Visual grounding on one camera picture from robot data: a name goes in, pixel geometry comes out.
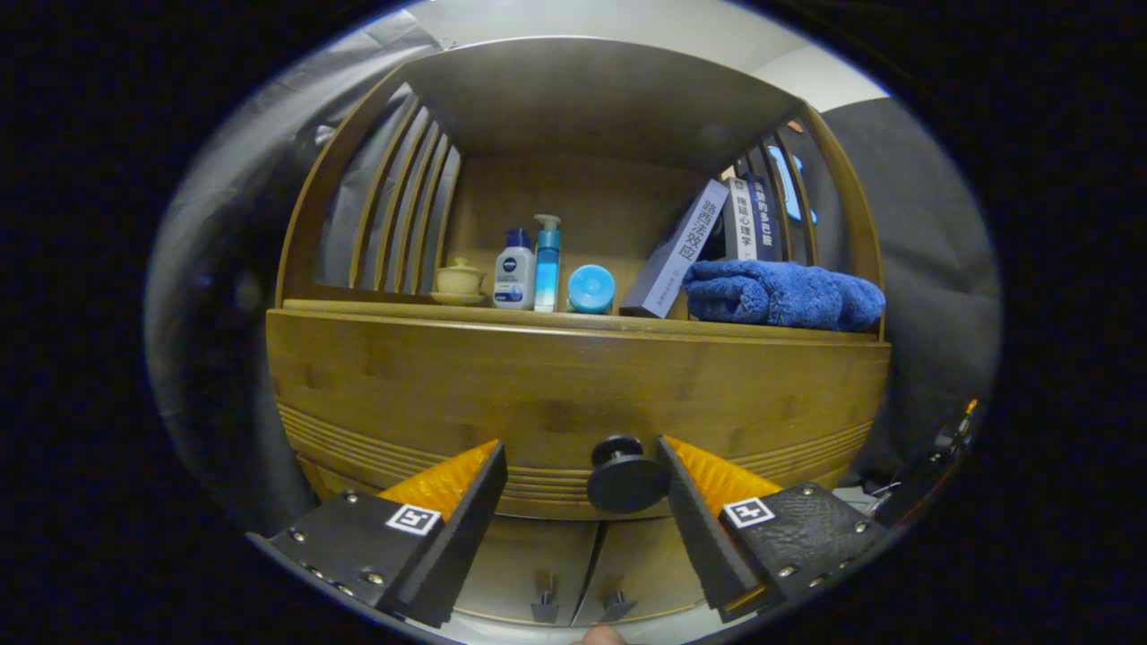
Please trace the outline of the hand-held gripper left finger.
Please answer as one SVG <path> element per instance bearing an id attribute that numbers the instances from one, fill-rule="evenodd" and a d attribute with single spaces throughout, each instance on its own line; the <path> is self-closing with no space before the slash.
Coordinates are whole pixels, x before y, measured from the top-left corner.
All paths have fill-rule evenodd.
<path id="1" fill-rule="evenodd" d="M 247 539 L 353 612 L 438 628 L 452 617 L 507 480 L 504 442 L 490 441 L 382 494 L 348 487 L 282 531 Z"/>

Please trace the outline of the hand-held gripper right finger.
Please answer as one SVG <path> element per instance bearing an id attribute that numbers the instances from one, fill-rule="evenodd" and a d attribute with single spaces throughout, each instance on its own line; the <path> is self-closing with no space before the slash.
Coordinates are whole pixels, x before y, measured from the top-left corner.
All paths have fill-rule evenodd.
<path id="1" fill-rule="evenodd" d="M 777 485 L 662 436 L 668 505 L 721 622 L 807 601 L 875 555 L 885 524 L 816 482 Z"/>

